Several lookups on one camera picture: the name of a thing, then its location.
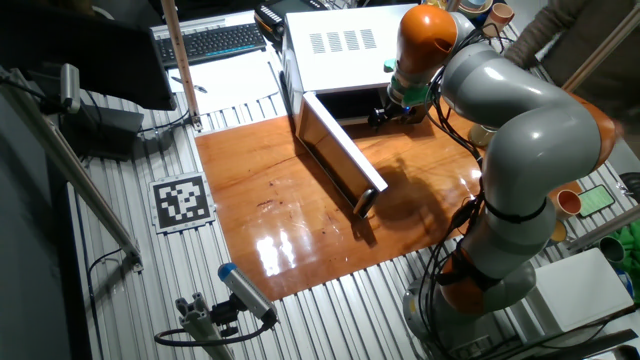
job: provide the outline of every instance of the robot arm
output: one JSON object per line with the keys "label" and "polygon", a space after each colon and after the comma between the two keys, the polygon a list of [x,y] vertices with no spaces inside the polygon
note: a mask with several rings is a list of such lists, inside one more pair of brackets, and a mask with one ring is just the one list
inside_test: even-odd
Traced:
{"label": "robot arm", "polygon": [[[407,12],[388,90],[392,101],[404,105],[408,94],[446,65],[440,85],[446,103],[474,123],[499,128],[482,164],[485,207],[442,270],[452,275],[449,281],[435,288],[436,318],[429,322],[442,325],[473,321],[526,296],[535,286],[528,260],[555,226],[548,193],[595,170],[615,143],[613,122],[597,108],[486,44],[460,46],[466,35],[453,29],[468,27],[458,15],[429,5]],[[408,296],[424,301],[411,286]],[[411,309],[405,306],[405,315],[420,336],[424,331],[415,324],[423,314]]]}

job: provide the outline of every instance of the black keyboard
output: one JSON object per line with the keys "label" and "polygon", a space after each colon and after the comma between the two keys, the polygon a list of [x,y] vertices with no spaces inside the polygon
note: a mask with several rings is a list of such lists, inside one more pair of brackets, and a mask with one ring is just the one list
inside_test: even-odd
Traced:
{"label": "black keyboard", "polygon": [[[226,26],[183,35],[182,38],[191,65],[261,50],[267,46],[255,23]],[[165,68],[176,67],[178,62],[173,53],[171,39],[161,39],[156,42],[162,65]]]}

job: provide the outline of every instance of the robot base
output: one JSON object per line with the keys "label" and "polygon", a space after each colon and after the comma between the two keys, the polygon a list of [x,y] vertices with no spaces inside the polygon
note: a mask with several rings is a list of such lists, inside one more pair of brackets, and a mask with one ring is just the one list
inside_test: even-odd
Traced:
{"label": "robot base", "polygon": [[[427,323],[434,321],[428,317],[425,306],[430,292],[430,281],[425,279],[422,296],[419,296],[421,280],[417,279],[412,282],[404,293],[402,298],[403,316],[411,332],[420,340],[427,355],[434,359],[442,359],[445,356],[438,350],[434,343],[433,334],[427,331],[427,327],[420,315],[420,306],[418,304],[419,301],[422,301],[425,321]],[[436,306],[436,314],[438,314],[435,321],[438,321],[439,315],[443,311],[446,312],[448,307],[441,306],[444,298],[442,298],[439,286],[436,286],[435,291],[434,304]],[[455,320],[457,321],[447,321],[446,323],[439,321],[437,325],[440,342],[449,354],[458,359],[477,359],[483,351],[493,346],[489,339],[489,334],[499,334],[500,332],[491,314],[480,317],[458,314],[456,317]],[[486,358],[491,358],[491,354],[487,354]]]}

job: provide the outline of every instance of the wooden board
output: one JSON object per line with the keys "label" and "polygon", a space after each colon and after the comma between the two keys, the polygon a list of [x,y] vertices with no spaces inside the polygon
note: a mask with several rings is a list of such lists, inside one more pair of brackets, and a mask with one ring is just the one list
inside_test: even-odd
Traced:
{"label": "wooden board", "polygon": [[196,138],[231,258],[272,300],[434,244],[479,191],[472,156],[428,121],[346,130],[389,185],[366,220],[286,117]]}

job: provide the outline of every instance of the green object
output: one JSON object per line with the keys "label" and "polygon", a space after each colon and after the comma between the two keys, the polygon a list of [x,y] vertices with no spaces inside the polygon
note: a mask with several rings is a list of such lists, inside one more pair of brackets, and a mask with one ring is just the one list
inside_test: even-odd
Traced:
{"label": "green object", "polygon": [[580,215],[583,217],[600,211],[615,202],[611,194],[609,194],[607,189],[602,185],[587,190],[578,196],[582,202]]}
{"label": "green object", "polygon": [[624,260],[616,267],[629,274],[633,284],[634,301],[640,304],[640,220],[609,236],[617,239],[624,247]]}
{"label": "green object", "polygon": [[426,86],[421,89],[407,89],[402,98],[402,106],[418,106],[424,104],[424,99],[427,98],[428,92],[429,88]]}
{"label": "green object", "polygon": [[384,72],[393,72],[396,69],[396,59],[384,61]]}

